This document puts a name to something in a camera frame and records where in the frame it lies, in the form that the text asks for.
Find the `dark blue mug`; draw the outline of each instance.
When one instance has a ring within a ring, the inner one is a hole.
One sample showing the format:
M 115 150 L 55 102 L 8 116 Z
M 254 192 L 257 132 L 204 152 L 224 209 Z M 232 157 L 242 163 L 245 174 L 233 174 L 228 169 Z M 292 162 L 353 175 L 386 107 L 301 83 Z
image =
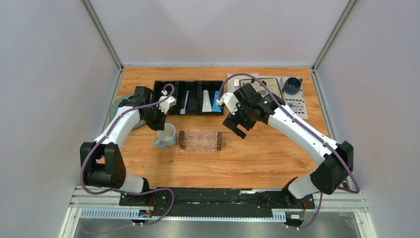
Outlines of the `dark blue mug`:
M 297 78 L 288 78 L 284 83 L 283 90 L 289 95 L 295 95 L 301 90 L 302 87 L 302 79 Z

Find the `blue object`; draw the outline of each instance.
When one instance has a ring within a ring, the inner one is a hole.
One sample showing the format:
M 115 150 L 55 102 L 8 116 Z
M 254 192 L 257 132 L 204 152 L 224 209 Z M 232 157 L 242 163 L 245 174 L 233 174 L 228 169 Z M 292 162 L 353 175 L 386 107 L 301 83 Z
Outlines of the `blue object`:
M 222 109 L 217 104 L 218 99 L 219 99 L 219 91 L 216 91 L 214 93 L 213 107 L 211 108 L 211 111 L 214 113 L 220 113 L 222 111 Z
M 156 141 L 155 141 L 155 147 L 156 148 L 162 148 L 162 147 L 165 147 L 166 145 L 164 145 L 164 144 L 160 144 L 160 145 L 158 145 L 160 142 L 162 142 L 162 140 L 161 139 L 157 139 Z

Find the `black organizer tray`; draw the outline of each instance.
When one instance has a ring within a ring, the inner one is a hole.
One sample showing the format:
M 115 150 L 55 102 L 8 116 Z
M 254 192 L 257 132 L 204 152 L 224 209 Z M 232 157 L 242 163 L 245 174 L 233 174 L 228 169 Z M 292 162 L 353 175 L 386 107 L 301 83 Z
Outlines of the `black organizer tray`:
M 201 111 L 203 107 L 203 90 L 208 90 L 210 104 L 213 107 L 214 94 L 216 91 L 219 91 L 223 81 L 155 81 L 155 85 L 153 86 L 153 102 L 159 100 L 162 96 L 161 91 L 163 87 L 168 83 L 175 86 L 173 97 L 176 98 L 176 105 L 169 109 L 170 115 L 180 115 L 181 109 L 184 108 L 187 91 L 189 91 L 189 93 L 185 115 L 223 115 L 223 107 L 221 108 L 220 113 L 203 113 Z

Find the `paper sheet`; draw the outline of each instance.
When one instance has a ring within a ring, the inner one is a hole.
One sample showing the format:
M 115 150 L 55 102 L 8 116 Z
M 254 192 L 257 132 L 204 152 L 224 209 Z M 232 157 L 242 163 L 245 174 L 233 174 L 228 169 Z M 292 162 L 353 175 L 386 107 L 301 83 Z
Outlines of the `paper sheet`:
M 258 73 L 251 74 L 257 78 L 276 78 L 278 84 L 280 86 L 280 90 L 283 90 L 284 82 L 290 77 L 282 77 L 282 76 L 262 76 Z M 227 82 L 227 91 L 233 93 L 235 91 L 234 80 L 235 79 L 249 79 L 250 77 L 247 76 L 236 76 Z M 305 104 L 305 97 L 303 95 L 303 85 L 301 90 L 295 95 L 289 95 L 287 93 L 282 92 L 283 100 L 286 102 L 287 105 L 302 119 L 308 119 L 308 112 L 306 111 L 306 104 Z
M 283 100 L 287 105 L 302 119 L 308 119 L 308 112 L 306 111 L 305 97 L 303 95 L 303 85 L 301 90 L 295 95 L 289 95 L 283 92 L 284 82 L 291 77 L 276 77 L 278 84 L 280 85 L 280 90 L 283 94 Z

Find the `black tray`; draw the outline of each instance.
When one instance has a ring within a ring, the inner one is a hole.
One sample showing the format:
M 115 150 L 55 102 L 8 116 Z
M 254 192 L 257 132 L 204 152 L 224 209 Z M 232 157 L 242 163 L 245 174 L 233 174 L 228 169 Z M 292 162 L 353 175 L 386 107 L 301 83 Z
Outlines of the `black tray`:
M 272 217 L 272 209 L 314 209 L 312 194 L 302 199 L 296 199 L 288 205 L 282 196 L 282 191 L 237 188 L 194 188 L 171 187 L 175 202 L 168 216 L 186 217 Z M 153 206 L 150 196 L 156 199 L 154 215 L 161 216 L 171 203 L 168 191 L 158 191 L 146 196 L 121 195 L 120 206 Z
M 202 112 L 203 90 L 208 90 L 210 103 L 213 107 L 214 94 L 216 93 L 216 91 L 219 91 L 223 81 L 155 81 L 155 85 L 153 87 L 153 102 L 159 100 L 159 98 L 162 96 L 161 90 L 168 83 L 171 83 L 175 86 L 175 92 L 173 94 L 173 97 L 176 98 L 176 106 L 171 107 L 169 109 L 170 115 L 180 115 L 181 109 L 184 108 L 185 96 L 187 95 L 187 91 L 189 91 L 189 93 L 185 115 L 223 115 L 223 107 L 221 108 L 220 113 Z

